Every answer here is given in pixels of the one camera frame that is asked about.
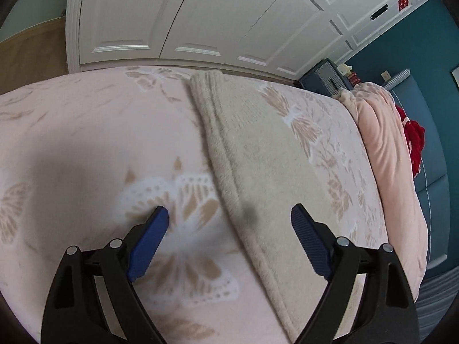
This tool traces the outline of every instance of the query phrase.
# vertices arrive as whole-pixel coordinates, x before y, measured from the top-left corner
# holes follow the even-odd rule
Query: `wooden floor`
[[[68,74],[65,17],[28,28],[0,42],[0,94]]]

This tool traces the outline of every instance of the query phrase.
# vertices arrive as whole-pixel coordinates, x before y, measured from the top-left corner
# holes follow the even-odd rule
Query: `pink blanket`
[[[416,300],[426,268],[428,233],[400,115],[390,93],[373,83],[359,84],[352,92],[343,89],[338,100],[359,127],[381,196],[387,236]]]

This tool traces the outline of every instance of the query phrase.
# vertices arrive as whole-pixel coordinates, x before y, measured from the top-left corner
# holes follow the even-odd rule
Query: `power outlet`
[[[384,79],[384,81],[389,81],[392,79],[392,76],[391,74],[389,74],[389,72],[387,71],[384,71],[382,74],[381,74],[382,78]]]

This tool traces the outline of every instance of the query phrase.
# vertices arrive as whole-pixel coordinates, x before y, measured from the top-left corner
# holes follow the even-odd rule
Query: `upholstered headboard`
[[[445,157],[430,110],[409,70],[394,80],[385,85],[386,89],[408,118],[425,128],[421,172],[415,178],[415,187],[429,230],[427,268],[432,269],[446,260],[448,252],[450,203]]]

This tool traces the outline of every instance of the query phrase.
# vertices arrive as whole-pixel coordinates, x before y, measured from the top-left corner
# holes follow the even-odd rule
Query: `bed sheet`
[[[65,249],[100,248],[163,205],[170,229],[134,287],[166,340],[288,342],[221,206],[190,98],[193,72],[119,67],[0,96],[0,289],[36,340]],[[340,235],[360,246],[386,242],[376,182],[345,107],[252,82],[316,168]]]

